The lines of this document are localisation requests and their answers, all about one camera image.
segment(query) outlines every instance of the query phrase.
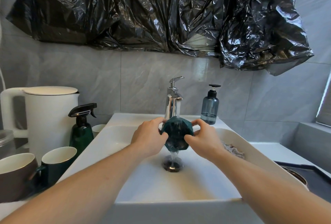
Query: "forearm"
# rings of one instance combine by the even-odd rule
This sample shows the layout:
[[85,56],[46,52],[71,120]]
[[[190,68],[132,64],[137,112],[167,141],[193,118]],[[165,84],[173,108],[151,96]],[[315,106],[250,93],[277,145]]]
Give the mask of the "forearm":
[[142,160],[141,152],[131,144],[56,184],[1,224],[97,223]]
[[331,204],[228,152],[212,162],[265,223],[330,223]]

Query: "white cup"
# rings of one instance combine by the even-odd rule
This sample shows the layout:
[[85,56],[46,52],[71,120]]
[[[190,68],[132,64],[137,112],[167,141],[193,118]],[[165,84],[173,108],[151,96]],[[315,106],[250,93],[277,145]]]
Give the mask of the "white cup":
[[96,137],[106,125],[96,125],[92,127],[93,136]]

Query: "hand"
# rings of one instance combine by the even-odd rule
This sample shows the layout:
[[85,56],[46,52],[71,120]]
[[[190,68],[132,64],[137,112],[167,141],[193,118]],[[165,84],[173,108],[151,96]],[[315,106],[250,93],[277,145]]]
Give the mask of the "hand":
[[144,121],[134,132],[131,144],[135,144],[142,152],[143,158],[147,158],[158,154],[166,140],[168,134],[159,132],[159,124],[165,122],[166,119],[159,117],[151,121]]
[[194,136],[185,135],[185,141],[198,155],[213,162],[213,158],[225,150],[215,128],[202,119],[192,121],[192,125],[199,125],[200,130],[197,130]]

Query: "sink basin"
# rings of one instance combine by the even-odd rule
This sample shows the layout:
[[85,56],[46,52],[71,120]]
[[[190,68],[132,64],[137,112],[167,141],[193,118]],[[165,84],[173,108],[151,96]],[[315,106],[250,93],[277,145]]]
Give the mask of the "sink basin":
[[[60,180],[96,163],[130,144],[137,127],[159,115],[116,113]],[[198,116],[181,116],[194,120]],[[221,120],[214,125],[220,138],[236,146],[246,160],[298,186],[298,180],[255,149]],[[191,147],[178,156],[184,168],[170,173],[161,166],[166,147],[144,160],[118,194],[101,223],[263,223],[246,205],[226,176]]]

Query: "faucet handle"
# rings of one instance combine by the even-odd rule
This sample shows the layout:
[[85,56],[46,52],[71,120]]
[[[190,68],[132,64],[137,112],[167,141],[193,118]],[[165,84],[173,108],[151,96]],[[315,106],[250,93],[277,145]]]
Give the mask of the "faucet handle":
[[175,88],[175,82],[180,80],[180,79],[184,79],[184,76],[179,76],[179,77],[175,77],[172,78],[169,83],[170,83],[170,88]]

